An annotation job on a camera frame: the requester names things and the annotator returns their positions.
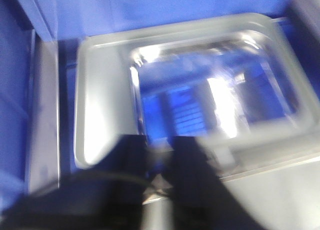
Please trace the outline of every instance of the plastic container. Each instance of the plastic container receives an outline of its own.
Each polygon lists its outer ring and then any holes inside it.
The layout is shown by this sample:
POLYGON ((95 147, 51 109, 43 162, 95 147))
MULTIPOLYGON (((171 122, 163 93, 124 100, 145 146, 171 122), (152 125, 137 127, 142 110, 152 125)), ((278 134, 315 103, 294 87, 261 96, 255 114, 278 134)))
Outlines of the plastic container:
POLYGON ((287 42, 260 14, 90 37, 78 59, 81 167, 96 163, 119 134, 145 133, 151 142, 204 134, 199 141, 209 149, 253 147, 303 135, 319 119, 287 42))

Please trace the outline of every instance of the blue panel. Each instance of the blue panel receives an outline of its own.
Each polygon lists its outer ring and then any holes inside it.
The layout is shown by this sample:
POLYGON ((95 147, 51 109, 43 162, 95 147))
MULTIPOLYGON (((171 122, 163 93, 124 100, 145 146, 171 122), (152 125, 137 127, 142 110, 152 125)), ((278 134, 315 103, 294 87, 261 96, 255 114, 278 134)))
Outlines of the blue panel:
POLYGON ((29 120, 32 31, 13 6, 0 0, 0 211, 24 191, 29 120))
POLYGON ((288 0, 19 0, 45 41, 256 12, 279 16, 288 0))

